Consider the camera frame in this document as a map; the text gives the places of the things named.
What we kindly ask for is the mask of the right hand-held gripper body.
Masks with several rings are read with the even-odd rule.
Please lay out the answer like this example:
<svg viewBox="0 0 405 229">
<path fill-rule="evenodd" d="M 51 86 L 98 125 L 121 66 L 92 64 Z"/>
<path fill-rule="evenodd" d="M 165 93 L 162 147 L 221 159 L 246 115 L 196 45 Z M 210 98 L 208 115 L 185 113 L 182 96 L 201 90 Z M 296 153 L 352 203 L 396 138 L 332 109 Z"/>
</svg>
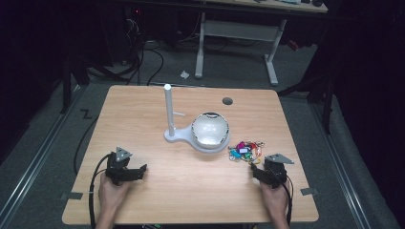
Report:
<svg viewBox="0 0 405 229">
<path fill-rule="evenodd" d="M 294 161 L 281 154 L 265 156 L 264 169 L 260 170 L 258 179 L 271 188 L 278 188 L 287 181 L 286 164 Z"/>
</svg>

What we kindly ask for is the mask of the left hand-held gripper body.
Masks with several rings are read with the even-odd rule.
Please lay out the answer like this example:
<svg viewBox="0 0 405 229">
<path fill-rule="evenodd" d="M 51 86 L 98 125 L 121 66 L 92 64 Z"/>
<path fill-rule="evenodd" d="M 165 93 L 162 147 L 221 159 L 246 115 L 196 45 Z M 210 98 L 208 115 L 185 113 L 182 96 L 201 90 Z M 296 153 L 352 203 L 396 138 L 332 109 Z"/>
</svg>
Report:
<svg viewBox="0 0 405 229">
<path fill-rule="evenodd" d="M 130 157 L 132 154 L 117 146 L 117 150 L 108 155 L 106 177 L 113 181 L 115 185 L 126 182 L 126 175 L 129 175 Z"/>
</svg>

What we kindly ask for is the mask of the pile of colourful tagged keys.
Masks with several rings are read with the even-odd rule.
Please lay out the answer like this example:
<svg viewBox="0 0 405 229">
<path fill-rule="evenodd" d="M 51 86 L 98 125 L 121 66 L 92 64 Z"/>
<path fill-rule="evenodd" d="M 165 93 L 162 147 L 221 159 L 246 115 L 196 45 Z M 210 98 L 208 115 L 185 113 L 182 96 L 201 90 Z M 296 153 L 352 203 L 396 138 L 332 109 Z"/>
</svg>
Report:
<svg viewBox="0 0 405 229">
<path fill-rule="evenodd" d="M 231 161 L 245 161 L 259 164 L 261 162 L 262 148 L 265 146 L 261 141 L 241 141 L 235 146 L 227 148 L 228 158 Z"/>
</svg>

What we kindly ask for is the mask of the person's right hand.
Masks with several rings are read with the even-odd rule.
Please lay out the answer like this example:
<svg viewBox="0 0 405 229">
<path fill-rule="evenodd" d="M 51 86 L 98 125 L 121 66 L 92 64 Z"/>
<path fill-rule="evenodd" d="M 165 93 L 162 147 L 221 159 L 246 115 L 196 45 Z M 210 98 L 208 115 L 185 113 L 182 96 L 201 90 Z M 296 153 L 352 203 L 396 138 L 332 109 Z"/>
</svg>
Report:
<svg viewBox="0 0 405 229">
<path fill-rule="evenodd" d="M 260 183 L 263 194 L 264 204 L 266 209 L 271 213 L 284 214 L 288 207 L 289 190 L 288 185 L 281 185 L 277 188 L 272 188 L 268 184 Z"/>
</svg>

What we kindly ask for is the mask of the person's left hand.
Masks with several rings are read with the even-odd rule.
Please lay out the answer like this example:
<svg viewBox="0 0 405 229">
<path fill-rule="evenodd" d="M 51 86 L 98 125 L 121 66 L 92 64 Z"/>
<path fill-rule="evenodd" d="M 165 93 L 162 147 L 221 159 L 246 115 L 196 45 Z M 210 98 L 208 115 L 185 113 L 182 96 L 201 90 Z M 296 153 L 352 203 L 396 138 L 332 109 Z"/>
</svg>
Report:
<svg viewBox="0 0 405 229">
<path fill-rule="evenodd" d="M 115 185 L 105 174 L 102 174 L 98 190 L 101 209 L 103 211 L 117 210 L 125 200 L 131 185 L 131 182 L 123 182 L 120 185 Z"/>
</svg>

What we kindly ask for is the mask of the shiny metal bowl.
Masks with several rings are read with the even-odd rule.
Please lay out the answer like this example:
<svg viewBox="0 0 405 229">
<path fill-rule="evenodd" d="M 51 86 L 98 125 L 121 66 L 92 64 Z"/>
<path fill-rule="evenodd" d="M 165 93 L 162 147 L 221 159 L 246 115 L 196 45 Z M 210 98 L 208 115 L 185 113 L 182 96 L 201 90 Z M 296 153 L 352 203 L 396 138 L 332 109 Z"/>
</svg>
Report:
<svg viewBox="0 0 405 229">
<path fill-rule="evenodd" d="M 227 120 L 221 114 L 211 112 L 198 115 L 191 130 L 197 144 L 207 150 L 220 149 L 229 136 Z"/>
</svg>

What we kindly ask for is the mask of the white stand with pole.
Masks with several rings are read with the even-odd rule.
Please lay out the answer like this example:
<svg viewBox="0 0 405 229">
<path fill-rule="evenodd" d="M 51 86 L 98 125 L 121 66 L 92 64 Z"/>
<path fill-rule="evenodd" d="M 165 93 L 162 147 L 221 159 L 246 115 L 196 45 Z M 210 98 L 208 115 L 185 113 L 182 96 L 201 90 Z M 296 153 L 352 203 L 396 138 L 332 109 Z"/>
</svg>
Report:
<svg viewBox="0 0 405 229">
<path fill-rule="evenodd" d="M 228 136 L 227 142 L 220 149 L 207 150 L 207 149 L 204 149 L 203 147 L 200 147 L 197 144 L 196 140 L 194 139 L 194 136 L 193 136 L 192 130 L 191 130 L 191 124 L 195 119 L 191 122 L 190 125 L 188 125 L 185 128 L 182 128 L 182 129 L 176 128 L 175 121 L 174 121 L 173 103 L 172 103 L 172 87 L 170 84 L 165 84 L 163 86 L 163 88 L 164 88 L 167 123 L 168 123 L 168 129 L 164 132 L 163 135 L 167 142 L 179 142 L 179 141 L 186 142 L 191 147 L 193 147 L 195 150 L 202 152 L 202 153 L 206 153 L 206 154 L 218 153 L 228 145 L 229 140 L 230 140 L 230 134 Z"/>
</svg>

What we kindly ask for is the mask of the black metal stand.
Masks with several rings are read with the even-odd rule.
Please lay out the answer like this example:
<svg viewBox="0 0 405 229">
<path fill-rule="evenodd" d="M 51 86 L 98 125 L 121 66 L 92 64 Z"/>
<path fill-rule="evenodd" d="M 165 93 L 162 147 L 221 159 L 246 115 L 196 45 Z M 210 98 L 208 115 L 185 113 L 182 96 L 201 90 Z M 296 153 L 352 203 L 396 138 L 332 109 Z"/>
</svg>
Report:
<svg viewBox="0 0 405 229">
<path fill-rule="evenodd" d="M 293 92 L 308 91 L 307 101 L 309 103 L 318 103 L 323 101 L 323 113 L 321 123 L 324 131 L 330 134 L 330 114 L 332 111 L 331 103 L 336 76 L 334 74 L 321 74 L 310 79 L 303 79 L 301 82 L 284 89 L 277 94 L 286 96 Z"/>
<path fill-rule="evenodd" d="M 71 53 L 63 63 L 62 85 L 63 100 L 61 113 L 67 113 L 72 103 L 73 90 L 72 78 L 75 79 L 79 86 L 87 86 L 90 78 L 87 74 L 87 68 L 83 58 L 77 54 Z"/>
</svg>

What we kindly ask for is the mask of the white-legged wooden desk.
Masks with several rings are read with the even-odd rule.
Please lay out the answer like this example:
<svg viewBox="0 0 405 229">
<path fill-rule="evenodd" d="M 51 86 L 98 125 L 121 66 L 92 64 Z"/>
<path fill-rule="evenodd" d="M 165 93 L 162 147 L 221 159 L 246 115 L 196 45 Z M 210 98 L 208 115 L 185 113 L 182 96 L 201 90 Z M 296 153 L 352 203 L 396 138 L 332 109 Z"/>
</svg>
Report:
<svg viewBox="0 0 405 229">
<path fill-rule="evenodd" d="M 280 10 L 281 12 L 327 13 L 329 10 L 324 0 L 202 0 L 204 6 L 208 3 L 258 7 Z M 217 36 L 271 42 L 272 47 L 270 52 L 264 55 L 264 60 L 270 84 L 272 86 L 278 85 L 273 58 L 287 23 L 286 18 L 283 18 L 278 26 L 254 25 L 214 19 L 207 20 L 204 12 L 201 13 L 200 19 L 199 49 L 195 68 L 196 78 L 203 77 L 204 39 L 206 36 Z"/>
</svg>

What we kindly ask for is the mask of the metal floor rail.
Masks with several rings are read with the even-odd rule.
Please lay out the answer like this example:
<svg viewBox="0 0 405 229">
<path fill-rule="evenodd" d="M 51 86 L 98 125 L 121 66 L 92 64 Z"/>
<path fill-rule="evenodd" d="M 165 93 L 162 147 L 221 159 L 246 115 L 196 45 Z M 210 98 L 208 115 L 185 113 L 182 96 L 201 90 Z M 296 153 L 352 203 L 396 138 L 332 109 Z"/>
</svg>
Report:
<svg viewBox="0 0 405 229">
<path fill-rule="evenodd" d="M 317 125 L 322 133 L 322 136 L 327 144 L 328 152 L 330 155 L 331 164 L 334 168 L 336 178 L 340 184 L 341 190 L 345 197 L 346 202 L 352 213 L 352 217 L 357 225 L 358 229 L 372 229 L 370 222 L 367 218 L 367 215 L 364 211 L 364 208 L 361 204 L 361 201 L 358 197 L 357 192 L 355 191 L 352 181 L 348 176 L 348 173 L 342 163 L 342 160 L 338 154 L 337 148 L 333 142 L 333 139 L 330 134 L 327 133 L 323 126 L 322 114 L 320 109 L 315 104 L 309 104 L 309 108 L 314 115 Z"/>
<path fill-rule="evenodd" d="M 64 108 L 63 87 L 57 88 L 0 166 L 0 229 L 8 228 L 49 156 L 72 107 L 85 90 L 86 86 L 74 86 L 70 90 L 72 101 Z"/>
</svg>

